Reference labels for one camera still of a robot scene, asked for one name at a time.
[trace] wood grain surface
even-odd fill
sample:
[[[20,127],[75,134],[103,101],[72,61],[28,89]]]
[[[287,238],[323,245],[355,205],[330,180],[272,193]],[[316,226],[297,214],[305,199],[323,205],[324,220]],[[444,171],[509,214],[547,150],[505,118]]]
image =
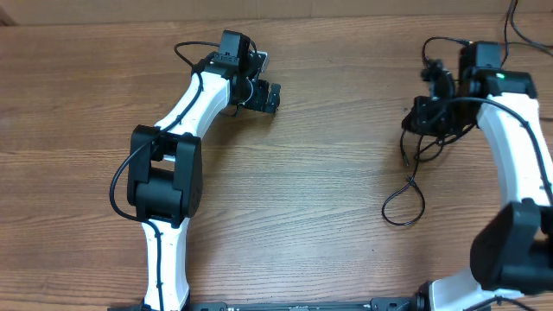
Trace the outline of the wood grain surface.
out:
[[[511,0],[0,0],[17,25],[263,18],[505,14]],[[524,0],[518,13],[553,10]]]
[[[409,228],[380,217],[410,173],[400,122],[432,35],[499,40],[503,16],[159,22],[0,29],[0,309],[102,310],[139,302],[146,253],[139,224],[108,201],[137,124],[154,124],[188,88],[178,41],[248,34],[282,84],[275,117],[218,116],[202,143],[204,194],[188,236],[193,301],[359,301],[411,295],[468,265],[474,236],[499,210],[496,168],[478,130],[422,165],[427,199]],[[551,14],[518,25],[553,42]],[[428,53],[456,68],[458,48]],[[194,61],[209,48],[183,50]],[[553,59],[513,48],[553,117]],[[553,124],[543,123],[553,143]],[[416,137],[406,137],[412,154]],[[118,202],[126,205],[120,181]],[[418,213],[407,193],[396,220]],[[132,213],[132,207],[126,207]],[[553,296],[527,298],[553,309]]]

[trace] black cable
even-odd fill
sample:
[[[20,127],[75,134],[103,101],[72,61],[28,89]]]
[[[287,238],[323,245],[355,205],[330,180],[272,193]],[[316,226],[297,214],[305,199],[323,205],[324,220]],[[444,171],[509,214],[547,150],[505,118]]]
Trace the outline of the black cable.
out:
[[[501,296],[495,296],[493,298],[490,298],[486,301],[483,301],[479,304],[476,304],[470,308],[466,308],[465,310],[463,311],[478,311],[484,307],[488,307],[489,305],[491,305],[492,303],[496,302],[498,305],[501,305],[501,302],[508,302],[508,303],[511,303],[512,305],[515,305],[523,310],[526,310],[526,311],[537,311],[536,309],[534,308],[530,308],[528,306],[526,306],[525,304],[523,304],[522,302],[519,302],[519,301],[516,301],[514,299],[511,299],[511,298],[505,298],[505,297],[501,297]]]
[[[402,154],[404,156],[404,160],[407,159],[405,153],[404,153],[404,136],[405,136],[405,131],[401,134],[401,138],[399,139],[399,148],[402,150]],[[407,178],[407,183],[405,184],[404,187],[402,187],[401,189],[397,190],[394,194],[392,194],[391,196],[388,197],[388,199],[386,199],[386,201],[384,202],[384,204],[382,205],[382,218],[384,218],[384,220],[386,220],[389,224],[392,224],[392,225],[411,225],[411,224],[414,224],[415,222],[417,222],[424,214],[424,210],[426,208],[426,201],[424,200],[424,195],[423,195],[423,192],[421,191],[421,189],[418,187],[418,185],[416,184],[415,182],[415,175],[416,175],[416,171],[418,170],[418,164],[419,164],[419,158],[420,158],[420,153],[421,153],[421,143],[423,142],[423,137],[424,135],[421,135],[421,137],[419,138],[418,140],[418,144],[416,145],[416,153],[419,155],[417,157],[417,159],[415,160],[415,169],[413,170],[413,174],[411,174],[411,176],[405,176]],[[412,220],[409,220],[407,222],[403,222],[403,223],[398,223],[398,222],[395,222],[395,221],[392,221],[390,220],[387,216],[386,216],[386,206],[388,205],[388,203],[390,203],[391,200],[393,200],[394,198],[396,198],[399,194],[402,194],[404,193],[405,191],[407,191],[407,189],[409,189],[410,187],[413,187],[413,189],[415,189],[415,191],[418,193],[418,195],[421,197],[421,201],[423,203],[423,207],[421,208],[421,212]]]
[[[208,46],[213,46],[213,47],[218,47],[219,46],[219,44],[217,44],[217,43],[203,42],[203,41],[188,41],[188,42],[181,42],[181,43],[178,43],[178,44],[175,45],[175,47],[174,47],[175,53],[182,60],[184,60],[189,66],[191,66],[192,70],[193,70],[193,74],[196,74],[198,76],[198,83],[199,83],[198,84],[198,91],[195,93],[194,97],[190,101],[190,104],[182,111],[181,114],[179,114],[177,116],[175,121],[173,121],[170,125],[168,125],[164,129],[160,130],[151,140],[144,143],[143,145],[138,147],[133,153],[131,153],[129,156],[127,156],[127,158],[123,161],[123,163],[121,163],[121,166],[119,166],[118,170],[113,175],[113,179],[111,179],[111,185],[110,185],[110,203],[111,203],[111,207],[113,208],[115,213],[117,213],[119,216],[121,216],[123,218],[126,218],[126,219],[129,219],[129,220],[133,220],[133,221],[137,221],[137,222],[143,222],[144,224],[149,225],[154,230],[155,237],[156,237],[156,244],[157,244],[157,247],[156,247],[157,248],[157,259],[156,259],[156,282],[157,282],[157,285],[156,286],[157,286],[157,292],[158,292],[158,295],[159,295],[159,306],[160,306],[161,311],[164,311],[164,308],[163,308],[163,290],[162,290],[162,238],[161,238],[161,233],[160,233],[159,229],[157,228],[157,226],[154,223],[150,222],[149,220],[141,221],[140,219],[138,219],[138,217],[132,216],[132,215],[129,215],[128,213],[123,212],[119,208],[119,206],[117,205],[117,202],[115,201],[115,187],[116,187],[116,185],[118,183],[118,180],[119,180],[119,177],[123,173],[124,169],[129,165],[130,160],[132,160],[132,158],[135,157],[138,154],[138,152],[140,152],[146,146],[148,146],[149,144],[152,144],[155,140],[157,140],[163,133],[166,133],[166,132],[170,131],[177,124],[179,124],[182,121],[182,119],[186,116],[186,114],[190,111],[190,109],[192,109],[195,102],[200,97],[200,95],[203,91],[203,79],[201,78],[201,74],[194,69],[194,64],[190,60],[188,60],[186,57],[184,57],[184,55],[182,55],[178,51],[179,47],[187,46],[187,45],[208,45]]]
[[[517,33],[517,35],[524,41],[530,43],[530,44],[535,44],[535,45],[538,45],[538,46],[541,46],[541,47],[544,47],[544,48],[553,48],[553,45],[546,45],[546,44],[543,44],[541,42],[537,42],[537,41],[533,41],[531,40],[530,38],[528,38],[527,36],[523,35],[520,30],[518,30],[518,27],[517,25],[515,24],[515,19],[514,19],[514,16],[515,16],[515,10],[517,10],[517,5],[518,5],[518,0],[511,0],[511,6],[512,6],[512,10],[511,10],[511,15],[510,15],[510,20],[511,20],[511,27],[512,29]]]
[[[507,10],[507,13],[505,14],[505,25],[503,26],[503,38],[505,39],[505,56],[503,56],[503,61],[501,61],[501,66],[505,64],[507,61],[507,58],[509,57],[509,41],[507,40],[507,25],[511,16],[513,1],[511,1],[511,4],[509,4],[509,9]]]
[[[501,61],[501,66],[503,66],[505,64],[505,62],[507,61],[507,58],[509,57],[509,52],[510,52],[509,46],[511,44],[529,46],[529,47],[538,49],[541,52],[543,52],[543,53],[545,53],[549,56],[553,56],[553,52],[551,52],[549,50],[549,49],[553,48],[552,45],[545,45],[543,43],[533,41],[530,38],[528,38],[527,36],[523,35],[520,32],[520,30],[518,30],[518,27],[517,27],[517,25],[515,24],[515,21],[514,21],[514,15],[515,15],[515,10],[517,9],[517,5],[518,5],[518,0],[511,0],[511,3],[509,4],[509,10],[507,10],[507,13],[505,15],[505,25],[503,27],[503,36],[504,36],[504,43],[503,44],[505,45],[505,56],[503,57],[503,61]],[[517,35],[522,40],[524,40],[526,42],[509,42],[507,40],[507,25],[509,23],[511,24],[511,27],[515,31],[515,33],[517,33]]]
[[[179,52],[180,47],[184,47],[184,46],[187,46],[187,45],[205,45],[205,46],[210,46],[210,47],[218,47],[219,46],[218,43],[205,42],[205,41],[187,41],[187,42],[181,42],[181,43],[175,44],[175,47],[173,48],[175,53],[181,58],[181,60],[184,60],[192,68],[194,68],[194,64],[192,63],[192,61],[188,60],[188,58],[184,57],[184,55],[182,55],[181,52]]]
[[[464,129],[461,132],[461,134],[459,134],[459,135],[457,135],[454,138],[451,138],[449,140],[447,140],[447,139],[450,138],[452,135],[446,135],[444,137],[438,137],[438,138],[436,138],[436,140],[434,142],[429,143],[423,149],[421,149],[421,144],[422,144],[424,136],[421,136],[419,138],[419,142],[416,146],[416,153],[413,156],[413,159],[415,160],[415,169],[413,171],[413,174],[411,175],[411,177],[406,176],[407,177],[407,184],[404,187],[402,187],[401,189],[396,191],[394,194],[389,196],[388,199],[386,199],[386,201],[382,205],[382,211],[381,211],[382,218],[384,218],[389,224],[392,224],[392,225],[411,225],[411,224],[415,223],[416,221],[418,221],[423,216],[424,210],[426,209],[426,200],[424,199],[423,191],[420,189],[420,187],[415,182],[415,175],[416,175],[416,172],[418,170],[419,163],[430,162],[430,161],[435,160],[442,153],[444,146],[456,142],[461,137],[465,136],[474,126],[475,126],[475,124],[470,124],[466,129]],[[401,134],[401,137],[399,138],[399,149],[401,151],[401,155],[404,159],[405,165],[409,167],[409,159],[407,157],[407,154],[406,154],[405,148],[404,148],[404,136],[405,136],[406,131],[407,130],[404,130]],[[438,151],[433,156],[431,156],[429,158],[421,158],[421,155],[426,150],[430,149],[430,147],[432,147],[434,145],[437,145],[439,147]],[[394,198],[396,198],[398,195],[402,194],[403,192],[407,191],[407,189],[409,189],[409,187],[413,187],[415,189],[415,191],[418,193],[418,195],[421,197],[421,202],[422,202],[421,212],[414,219],[412,219],[410,221],[407,221],[407,222],[404,222],[404,223],[398,223],[398,222],[390,220],[386,216],[386,212],[385,212],[386,206],[388,205],[388,203],[390,203],[391,200],[393,200]]]
[[[550,184],[549,179],[547,177],[547,172],[545,170],[545,164],[543,162],[543,156],[542,156],[542,153],[540,151],[536,135],[534,134],[533,130],[531,129],[530,124],[526,120],[524,120],[518,113],[516,113],[514,110],[512,110],[511,108],[509,108],[505,105],[502,105],[502,104],[500,104],[496,101],[493,101],[491,99],[487,99],[487,98],[461,97],[461,98],[446,99],[443,103],[444,109],[442,109],[442,111],[439,113],[439,115],[443,114],[445,109],[449,108],[449,106],[451,106],[453,104],[466,103],[467,101],[473,101],[473,102],[478,102],[478,103],[481,103],[481,104],[493,105],[493,106],[499,108],[500,110],[507,112],[508,114],[510,114],[511,116],[516,118],[522,124],[522,126],[524,127],[524,129],[528,133],[528,136],[530,137],[530,140],[532,142],[532,147],[534,149],[534,153],[536,154],[537,165],[538,165],[540,175],[541,175],[541,178],[542,178],[542,182],[543,182],[543,189],[545,190],[545,193],[547,194],[547,197],[548,197],[548,200],[549,200],[550,204],[553,205],[553,192],[551,191],[551,184]],[[415,162],[415,170],[413,172],[413,175],[411,177],[407,178],[408,182],[404,187],[402,187],[397,192],[395,192],[390,197],[388,197],[388,199],[386,199],[385,203],[382,205],[382,217],[388,223],[390,223],[392,225],[411,225],[411,224],[415,223],[416,221],[418,221],[423,216],[424,210],[426,208],[425,199],[424,199],[423,193],[421,192],[420,188],[415,183],[415,174],[416,174],[416,171],[418,170],[419,162],[428,162],[428,161],[432,161],[432,160],[436,159],[436,157],[438,157],[441,154],[441,152],[443,151],[443,146],[456,142],[461,137],[465,136],[475,125],[476,124],[470,124],[466,129],[464,129],[462,131],[462,133],[459,136],[456,136],[456,137],[451,138],[449,140],[446,140],[446,138],[448,138],[447,136],[445,136],[443,138],[439,137],[434,142],[430,143],[428,146],[426,146],[423,149],[421,149],[421,142],[423,140],[423,136],[421,136],[421,138],[419,139],[419,143],[416,147],[416,154],[414,156],[416,162]],[[402,157],[405,160],[405,163],[409,166],[409,161],[407,160],[407,156],[406,156],[405,150],[404,150],[405,131],[406,130],[404,130],[404,132],[401,135],[401,138],[399,139],[399,147],[400,147],[400,150],[401,150]],[[435,155],[428,158],[428,159],[421,159],[421,154],[433,145],[437,145],[438,147],[440,147],[438,152]],[[411,187],[411,186],[413,188],[415,188],[415,190],[417,191],[417,193],[420,195],[420,197],[422,199],[423,207],[421,209],[421,212],[419,213],[419,215],[416,218],[414,218],[413,220],[410,220],[408,222],[405,222],[405,223],[397,223],[397,222],[391,221],[385,214],[386,205],[392,199],[397,197],[399,194],[402,194],[407,189],[409,189],[409,187]]]
[[[423,57],[423,65],[425,68],[428,68],[429,66],[429,58],[426,56],[426,46],[434,40],[445,40],[445,41],[451,41],[455,43],[459,43],[463,46],[468,46],[470,44],[470,40],[467,39],[457,39],[457,38],[451,38],[451,37],[445,37],[445,36],[433,36],[428,38],[424,44],[423,44],[423,51],[422,51],[422,57]]]

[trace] metal base plate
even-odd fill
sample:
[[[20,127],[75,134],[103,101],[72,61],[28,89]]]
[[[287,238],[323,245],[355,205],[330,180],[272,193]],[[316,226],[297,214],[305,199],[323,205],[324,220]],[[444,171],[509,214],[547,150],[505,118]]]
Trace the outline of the metal base plate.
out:
[[[408,311],[410,298],[373,298],[356,302],[290,302],[226,305],[224,302],[192,304],[190,311]]]

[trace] cable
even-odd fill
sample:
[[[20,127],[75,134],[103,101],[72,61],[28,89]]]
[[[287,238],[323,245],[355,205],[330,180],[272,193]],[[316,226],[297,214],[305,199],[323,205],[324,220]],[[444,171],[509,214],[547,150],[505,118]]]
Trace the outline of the cable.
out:
[[[208,46],[213,46],[213,47],[218,47],[219,46],[219,44],[217,44],[217,43],[203,42],[203,41],[188,41],[188,42],[181,42],[181,43],[178,43],[178,44],[175,45],[175,47],[174,47],[175,53],[182,60],[184,60],[189,66],[191,66],[193,74],[196,74],[198,76],[198,82],[199,82],[198,91],[196,91],[194,97],[190,101],[190,104],[182,111],[181,114],[179,114],[177,116],[175,121],[173,121],[170,125],[163,128],[162,130],[160,130],[151,140],[144,143],[143,145],[138,147],[133,153],[131,153],[129,156],[127,156],[127,158],[123,161],[123,163],[121,163],[121,166],[119,166],[118,170],[113,175],[113,179],[111,179],[111,185],[110,185],[110,203],[111,203],[111,207],[113,208],[115,213],[117,213],[119,216],[121,216],[123,218],[126,218],[126,219],[129,219],[129,220],[133,220],[133,221],[137,221],[137,222],[143,222],[144,224],[149,225],[154,230],[154,233],[155,233],[154,236],[156,237],[156,245],[157,245],[157,247],[156,247],[157,248],[157,259],[156,259],[156,283],[157,283],[157,285],[156,286],[157,286],[157,292],[158,292],[158,295],[159,295],[159,306],[160,306],[161,311],[164,311],[164,308],[163,308],[163,290],[162,290],[162,239],[161,239],[161,233],[160,233],[159,229],[157,228],[157,226],[154,223],[152,223],[151,221],[149,221],[147,219],[145,221],[141,221],[138,217],[132,216],[132,215],[129,215],[128,213],[123,212],[119,208],[119,206],[117,205],[117,202],[115,201],[115,187],[116,187],[116,185],[118,183],[118,180],[119,180],[119,177],[123,173],[124,169],[129,165],[130,160],[132,160],[132,158],[135,157],[138,154],[138,152],[140,152],[142,149],[146,148],[146,146],[148,146],[149,144],[152,144],[155,140],[157,140],[163,133],[166,133],[166,132],[170,131],[178,123],[180,123],[182,121],[182,119],[186,116],[186,114],[190,111],[190,109],[192,109],[195,102],[200,97],[200,95],[203,91],[203,79],[201,78],[201,74],[195,70],[194,64],[190,60],[188,60],[186,57],[184,57],[184,55],[182,55],[178,51],[179,47],[187,46],[187,45],[208,45]]]
[[[466,308],[465,310],[463,311],[478,311],[484,307],[488,307],[490,306],[492,303],[496,302],[498,305],[501,306],[501,302],[508,302],[508,303],[511,303],[512,305],[515,305],[523,310],[526,310],[526,311],[537,311],[536,309],[534,308],[530,308],[528,306],[526,306],[525,304],[523,304],[522,302],[519,302],[519,301],[516,301],[514,299],[511,299],[511,298],[505,298],[505,297],[501,297],[501,296],[495,296],[493,298],[490,298],[486,301],[483,301],[479,304],[476,304],[470,308]]]
[[[399,148],[402,150],[402,153],[403,153],[403,156],[404,156],[404,160],[406,160],[406,156],[405,156],[405,153],[404,153],[404,136],[405,136],[405,131],[401,134],[401,138],[399,139]],[[423,142],[423,137],[424,135],[421,135],[421,137],[419,138],[418,140],[418,144],[416,145],[416,153],[418,155],[420,155],[420,152],[421,152],[421,143]],[[417,157],[417,159],[415,160],[415,169],[413,170],[413,174],[411,174],[411,176],[405,176],[407,178],[407,183],[405,184],[404,187],[402,187],[401,189],[397,190],[394,194],[392,194],[391,196],[388,197],[388,199],[386,199],[386,201],[384,202],[384,204],[382,205],[382,218],[384,218],[384,220],[386,220],[389,224],[392,224],[392,225],[412,225],[414,224],[415,222],[417,222],[424,214],[424,210],[426,209],[426,201],[424,200],[424,195],[423,195],[423,192],[421,191],[421,189],[418,187],[418,185],[416,184],[415,182],[415,175],[416,175],[416,171],[418,170],[418,163],[419,163],[419,158]],[[388,205],[388,203],[393,200],[394,198],[396,198],[399,194],[402,194],[404,193],[405,191],[407,191],[407,189],[409,189],[410,187],[413,187],[415,189],[415,191],[418,193],[418,195],[421,197],[421,201],[423,203],[423,207],[421,208],[421,212],[412,220],[409,220],[407,222],[403,222],[403,223],[398,223],[398,222],[395,222],[395,221],[392,221],[390,220],[387,216],[386,216],[386,206]]]
[[[499,108],[500,110],[507,112],[508,114],[510,114],[511,116],[516,118],[522,124],[522,127],[524,127],[524,129],[528,133],[528,136],[530,137],[530,140],[532,142],[532,147],[534,149],[534,153],[536,154],[537,165],[538,165],[540,175],[541,175],[541,178],[542,178],[542,182],[543,182],[543,189],[545,190],[545,193],[547,194],[547,198],[548,198],[550,204],[553,205],[553,192],[551,191],[551,183],[548,179],[547,172],[545,170],[545,164],[543,162],[543,156],[542,156],[541,150],[539,148],[539,144],[537,142],[536,135],[534,134],[533,130],[531,129],[530,123],[528,123],[526,120],[524,120],[518,113],[516,113],[511,108],[509,108],[505,105],[502,105],[502,104],[500,104],[496,101],[493,101],[491,99],[487,99],[487,98],[470,98],[470,97],[451,98],[451,99],[446,99],[444,101],[443,106],[445,108],[449,108],[449,106],[451,106],[451,105],[459,104],[459,103],[466,103],[467,101],[478,102],[478,103],[481,103],[481,104],[493,105],[493,106]],[[459,136],[451,138],[447,141],[446,141],[446,138],[448,138],[448,136],[438,137],[434,142],[430,143],[428,146],[426,146],[423,149],[421,149],[421,142],[423,140],[423,136],[421,136],[421,138],[419,139],[418,145],[416,147],[416,154],[414,156],[416,162],[415,162],[415,170],[413,171],[413,174],[411,175],[411,177],[407,177],[407,181],[408,181],[407,184],[404,187],[402,187],[401,189],[399,189],[398,191],[396,191],[394,194],[392,194],[390,197],[388,197],[388,199],[386,199],[385,203],[382,205],[382,217],[388,223],[390,223],[392,225],[411,225],[411,224],[415,223],[416,221],[418,221],[423,216],[424,210],[426,208],[426,206],[425,206],[426,202],[425,202],[423,193],[421,192],[418,185],[415,183],[415,174],[416,174],[416,171],[418,170],[419,162],[429,162],[429,161],[432,161],[432,160],[436,159],[441,154],[441,152],[443,151],[443,147],[445,145],[456,142],[461,137],[465,136],[475,125],[476,124],[470,124],[466,129],[464,129],[462,131],[462,133]],[[402,157],[405,161],[405,164],[409,166],[409,161],[407,160],[407,156],[406,156],[405,150],[404,150],[405,131],[406,130],[404,130],[404,132],[401,135],[401,138],[399,139],[399,147],[400,147],[400,150],[401,150]],[[440,147],[438,152],[435,155],[428,158],[428,159],[421,159],[421,154],[433,145],[437,145],[437,146]],[[410,220],[408,222],[397,223],[397,222],[391,221],[385,214],[386,205],[392,199],[397,197],[399,194],[402,194],[407,189],[409,189],[409,187],[411,187],[411,186],[419,194],[419,196],[421,197],[421,200],[423,202],[423,207],[421,209],[421,212],[413,220]]]
[[[192,61],[188,60],[188,58],[184,57],[184,55],[182,55],[181,52],[179,52],[180,47],[184,47],[184,46],[187,46],[187,45],[205,45],[205,46],[210,46],[210,47],[218,47],[219,46],[218,43],[205,42],[205,41],[187,41],[187,42],[181,42],[181,43],[175,44],[175,47],[173,48],[175,53],[181,58],[181,60],[184,60],[192,68],[194,68],[194,64],[192,63]]]
[[[445,40],[445,41],[456,42],[456,43],[459,43],[459,44],[461,44],[465,47],[468,46],[471,42],[470,40],[467,40],[467,39],[457,39],[457,38],[451,38],[451,37],[445,37],[445,36],[433,36],[433,37],[428,38],[423,44],[423,51],[422,51],[423,65],[424,65],[425,68],[429,67],[429,58],[426,56],[426,46],[431,41],[434,41],[434,40]]]
[[[405,176],[407,178],[407,184],[405,184],[405,186],[403,186],[401,189],[397,190],[394,194],[389,196],[388,199],[386,199],[386,201],[382,205],[382,211],[381,211],[382,218],[384,218],[391,225],[412,225],[415,222],[417,222],[423,216],[424,210],[426,209],[426,200],[424,199],[423,191],[420,189],[420,187],[415,182],[415,175],[416,175],[416,172],[418,170],[419,163],[430,162],[430,161],[435,160],[442,153],[444,146],[456,142],[461,137],[465,136],[474,126],[475,126],[475,124],[470,124],[466,129],[464,129],[462,131],[462,133],[460,135],[458,135],[454,138],[451,138],[449,140],[447,140],[447,139],[450,138],[452,135],[446,135],[444,137],[438,137],[438,138],[436,138],[436,140],[434,142],[429,143],[423,149],[421,149],[421,144],[423,142],[424,136],[420,136],[419,142],[416,146],[416,153],[413,156],[413,159],[415,159],[415,169],[413,170],[413,174],[410,177]],[[401,151],[401,155],[404,159],[405,165],[407,167],[409,167],[409,159],[408,159],[407,154],[406,154],[405,149],[404,149],[404,136],[405,136],[406,131],[407,130],[404,130],[401,134],[401,137],[399,138],[399,149]],[[424,158],[424,159],[421,158],[421,154],[424,153],[426,150],[430,149],[430,147],[432,147],[434,145],[437,145],[439,147],[438,151],[433,156],[431,156],[429,158]],[[390,218],[388,218],[388,216],[386,216],[386,206],[388,205],[388,203],[390,203],[391,200],[395,199],[398,195],[400,195],[403,192],[407,191],[407,189],[409,189],[409,187],[413,187],[415,189],[415,191],[418,193],[418,195],[421,197],[421,202],[422,202],[421,212],[414,219],[412,219],[410,221],[407,221],[407,222],[404,222],[404,223],[398,223],[398,222],[390,220]]]
[[[505,62],[507,61],[507,58],[509,57],[509,41],[507,40],[507,24],[511,16],[513,4],[514,4],[513,1],[511,1],[511,4],[509,4],[509,9],[505,14],[505,25],[503,26],[503,38],[505,39],[505,56],[503,56],[503,61],[501,61],[501,66],[505,64]]]
[[[553,45],[545,45],[543,43],[533,41],[527,36],[523,35],[520,32],[520,30],[518,30],[518,27],[514,21],[514,15],[515,15],[515,10],[517,9],[517,5],[518,5],[518,0],[511,0],[511,3],[509,4],[509,9],[507,10],[507,13],[505,15],[505,24],[503,27],[503,36],[504,36],[503,44],[505,45],[505,56],[503,57],[503,61],[501,61],[501,66],[505,64],[505,62],[507,61],[507,58],[509,57],[509,52],[510,52],[509,45],[511,44],[529,46],[529,47],[538,49],[549,56],[553,56],[553,53],[549,50],[550,48],[553,48]],[[515,31],[515,33],[517,33],[517,35],[526,42],[509,42],[507,40],[507,25],[509,23],[511,24],[511,27]]]
[[[511,15],[509,16],[509,19],[511,20],[511,27],[512,29],[517,33],[517,35],[524,41],[530,43],[530,44],[536,44],[538,46],[541,46],[541,47],[544,47],[544,48],[553,48],[553,45],[546,45],[546,44],[543,44],[541,42],[537,42],[537,41],[533,41],[531,39],[529,39],[527,36],[523,35],[520,30],[518,30],[518,27],[517,25],[515,24],[515,19],[514,19],[514,16],[515,16],[515,10],[517,9],[517,5],[518,5],[518,0],[511,0],[511,6],[512,6],[512,10],[511,10]]]

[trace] white arm segment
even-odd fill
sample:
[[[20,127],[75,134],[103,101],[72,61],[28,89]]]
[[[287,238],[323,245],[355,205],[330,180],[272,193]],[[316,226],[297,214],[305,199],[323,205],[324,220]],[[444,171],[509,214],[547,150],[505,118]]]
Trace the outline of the white arm segment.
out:
[[[219,111],[223,110],[229,102],[231,95],[230,83],[214,73],[201,73],[203,91],[182,121],[169,132],[177,135],[190,133],[202,138],[207,128]],[[198,92],[200,80],[195,73],[190,81],[190,87],[184,93],[175,108],[156,126],[162,129],[169,126],[192,102]],[[173,156],[165,156],[165,160],[174,161]],[[163,308],[168,311],[181,311],[188,298],[188,282],[186,278],[186,239],[188,221],[182,221],[178,229],[171,228],[169,222],[150,219],[159,229],[162,241],[162,291]],[[148,249],[148,290],[144,297],[144,303],[154,310],[160,309],[159,292],[157,290],[157,241],[154,230],[147,224],[142,224],[146,234],[146,247]]]
[[[203,80],[203,92],[190,111],[184,116],[181,123],[177,124],[169,133],[178,135],[190,133],[203,138],[215,116],[228,105],[231,96],[229,80],[223,79],[218,74],[206,72],[201,73],[201,78]],[[177,116],[190,105],[190,102],[198,91],[199,84],[198,74],[195,73],[190,80],[188,90],[184,93],[181,100],[179,100],[179,103],[164,119],[157,122],[156,126],[163,129],[175,121]]]
[[[495,296],[517,299],[524,295],[510,289],[484,290],[474,280],[470,268],[466,267],[453,276],[444,277],[430,284],[430,310],[461,311]]]
[[[488,99],[513,109],[530,123],[542,153],[548,179],[553,178],[553,162],[539,125],[537,100],[526,94],[515,93],[489,96]],[[507,206],[509,202],[520,202],[524,198],[534,199],[539,206],[548,206],[550,202],[543,189],[536,153],[528,132],[520,122],[500,108],[488,104],[482,104],[477,120],[498,167],[501,207]]]
[[[162,234],[162,290],[163,309],[166,311],[181,311],[188,298],[188,282],[186,277],[186,250],[188,221],[182,221],[178,229],[171,228],[169,222],[150,219]],[[148,252],[148,290],[144,303],[153,310],[160,310],[157,291],[157,241],[154,229],[142,224],[146,233],[146,248]]]
[[[525,94],[503,93],[488,99],[505,105],[530,123],[542,153],[548,178],[553,178],[553,162],[539,125],[539,103]],[[543,190],[543,181],[537,165],[536,153],[528,132],[520,122],[489,104],[482,104],[477,115],[479,127],[486,135],[498,167],[501,207],[524,198],[534,199],[540,206],[548,206],[549,200]],[[517,290],[483,290],[473,278],[470,268],[454,276],[432,282],[429,289],[430,306],[435,311],[458,311],[480,302],[502,296],[516,299],[523,296]]]

